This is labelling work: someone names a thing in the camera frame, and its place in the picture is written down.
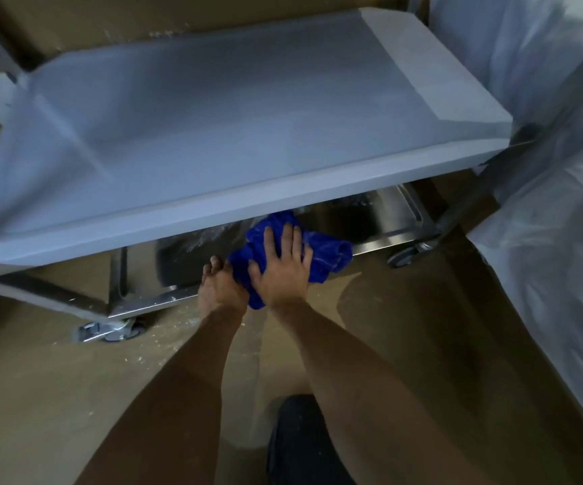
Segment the person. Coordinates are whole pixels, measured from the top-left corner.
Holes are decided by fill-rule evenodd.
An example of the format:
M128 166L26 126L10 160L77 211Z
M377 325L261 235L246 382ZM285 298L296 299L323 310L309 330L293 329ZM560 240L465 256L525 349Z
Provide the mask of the person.
M270 483L489 484L376 352L306 302L312 250L287 224L253 286L298 346L313 395L287 399L271 436ZM231 265L213 257L199 289L196 333L139 393L78 484L212 484L220 439L220 387L247 310Z

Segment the dark pants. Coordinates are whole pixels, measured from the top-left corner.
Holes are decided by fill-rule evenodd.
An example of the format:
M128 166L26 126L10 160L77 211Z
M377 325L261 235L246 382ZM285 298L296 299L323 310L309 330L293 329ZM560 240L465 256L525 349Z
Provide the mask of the dark pants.
M355 485L313 395L291 396L282 404L269 441L267 476L273 485Z

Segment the blue rag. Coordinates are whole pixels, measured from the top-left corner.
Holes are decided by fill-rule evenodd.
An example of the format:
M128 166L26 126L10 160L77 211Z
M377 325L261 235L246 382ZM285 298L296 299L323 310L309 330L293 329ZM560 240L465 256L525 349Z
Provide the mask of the blue rag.
M276 252L280 254L280 237L285 223L300 226L291 211L273 213L247 231L247 244L229 255L233 265L233 278L243 285L249 292L249 306L255 310L264 307L263 300L251 285L249 277L249 260L255 260L260 266L260 272L267 268L267 257L264 253L264 229L271 226ZM352 260L352 245L332 236L323 235L316 231L304 231L303 243L312 247L314 256L310 267L310 282L323 284L330 272L338 272Z

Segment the floor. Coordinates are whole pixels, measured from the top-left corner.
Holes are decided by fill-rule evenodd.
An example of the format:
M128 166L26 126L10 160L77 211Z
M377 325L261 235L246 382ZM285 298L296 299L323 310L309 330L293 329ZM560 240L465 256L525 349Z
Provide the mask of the floor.
M481 300L467 292L465 279L485 269L479 258L469 261L477 257L470 244L459 239L397 270L385 266L386 256L358 257L312 286L310 302L390 361L498 484L583 483L583 419L535 347L515 325L505 329L509 304L492 299L486 286ZM38 274L102 296L108 259L94 255ZM194 299L151 322L148 333L128 342L78 345L69 340L78 319L0 298L0 483L75 480L123 409L194 332ZM502 344L492 334L496 326ZM266 310L249 312L224 373L217 484L265 482L277 406L306 391L291 340Z

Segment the wheel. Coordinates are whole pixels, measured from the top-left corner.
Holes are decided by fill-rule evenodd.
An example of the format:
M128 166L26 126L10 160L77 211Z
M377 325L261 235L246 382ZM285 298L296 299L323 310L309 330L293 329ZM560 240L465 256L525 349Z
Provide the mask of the wheel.
M118 332L112 332L107 334L102 338L103 342L123 342L125 340L134 339L139 335L142 335L148 330L148 327L143 325L140 321L135 321L132 324L132 328L128 332L127 330L119 330Z
M410 264L415 256L420 251L417 250L417 247L410 246L405 248L404 250L400 250L397 253L393 253L387 260L388 265L393 269L399 269L400 267L407 266Z

